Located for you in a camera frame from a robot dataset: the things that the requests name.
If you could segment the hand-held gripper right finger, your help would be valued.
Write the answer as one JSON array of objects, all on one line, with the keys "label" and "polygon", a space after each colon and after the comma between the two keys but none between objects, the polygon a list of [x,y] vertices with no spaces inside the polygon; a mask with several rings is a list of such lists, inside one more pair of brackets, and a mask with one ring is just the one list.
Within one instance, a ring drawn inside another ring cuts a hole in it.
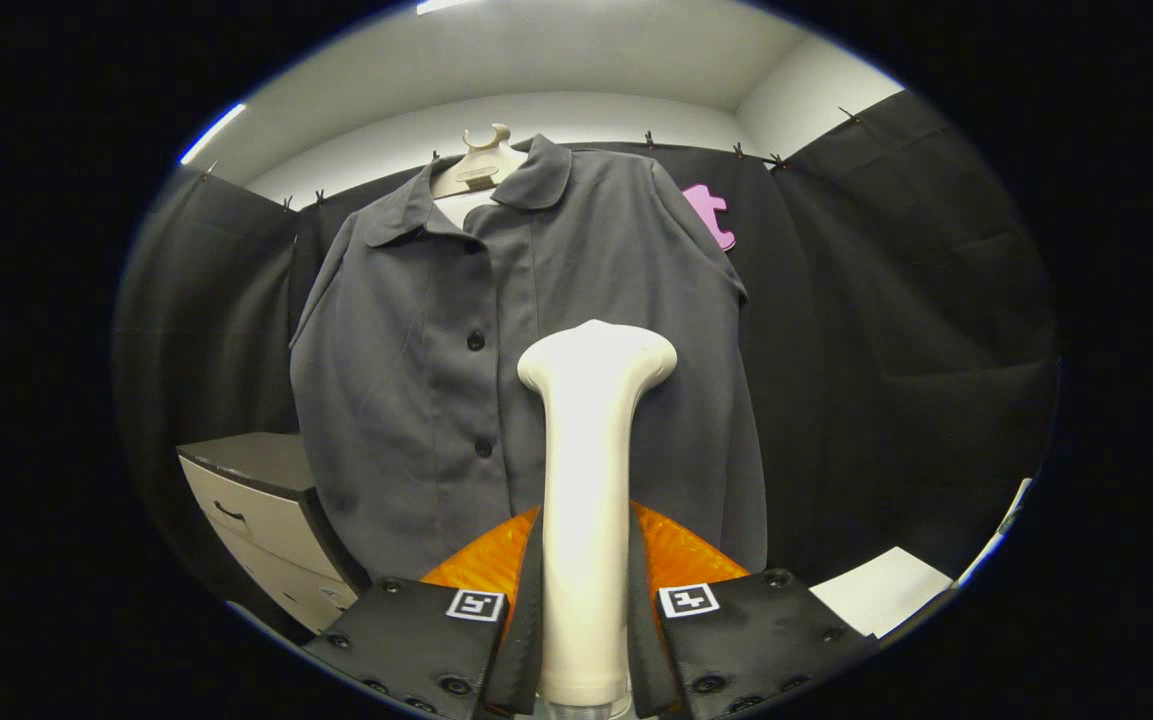
[{"label": "hand-held gripper right finger", "polygon": [[632,503],[628,673],[658,719],[740,719],[876,655],[791,571],[748,571],[680,524]]}]

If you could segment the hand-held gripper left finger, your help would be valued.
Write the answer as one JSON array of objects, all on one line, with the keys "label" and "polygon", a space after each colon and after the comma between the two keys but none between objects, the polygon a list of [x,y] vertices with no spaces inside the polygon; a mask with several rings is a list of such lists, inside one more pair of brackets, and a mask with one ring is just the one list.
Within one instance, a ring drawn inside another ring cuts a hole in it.
[{"label": "hand-held gripper left finger", "polygon": [[407,714],[530,714],[543,650],[541,519],[540,509],[508,519],[424,579],[376,580],[303,652]]}]

